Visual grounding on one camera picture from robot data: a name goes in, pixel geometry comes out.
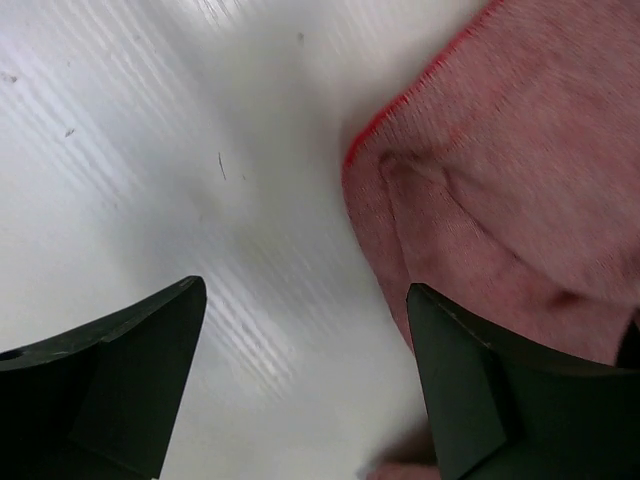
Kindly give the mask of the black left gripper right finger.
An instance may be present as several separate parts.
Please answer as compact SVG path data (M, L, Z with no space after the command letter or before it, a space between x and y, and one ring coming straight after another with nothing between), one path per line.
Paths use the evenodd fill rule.
M445 479L635 479L639 374L568 355L424 284L407 295Z

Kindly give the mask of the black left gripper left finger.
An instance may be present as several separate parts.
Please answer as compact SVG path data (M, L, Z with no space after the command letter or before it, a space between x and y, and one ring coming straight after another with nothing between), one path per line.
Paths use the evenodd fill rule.
M186 277L1 355L4 479L157 479L206 308Z

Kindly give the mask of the pink and red pillowcase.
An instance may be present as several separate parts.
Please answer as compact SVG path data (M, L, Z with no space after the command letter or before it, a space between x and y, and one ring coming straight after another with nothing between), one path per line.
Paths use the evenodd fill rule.
M489 3L356 140L342 179L414 355L407 295L424 284L639 374L637 2ZM437 456L371 477L445 479Z

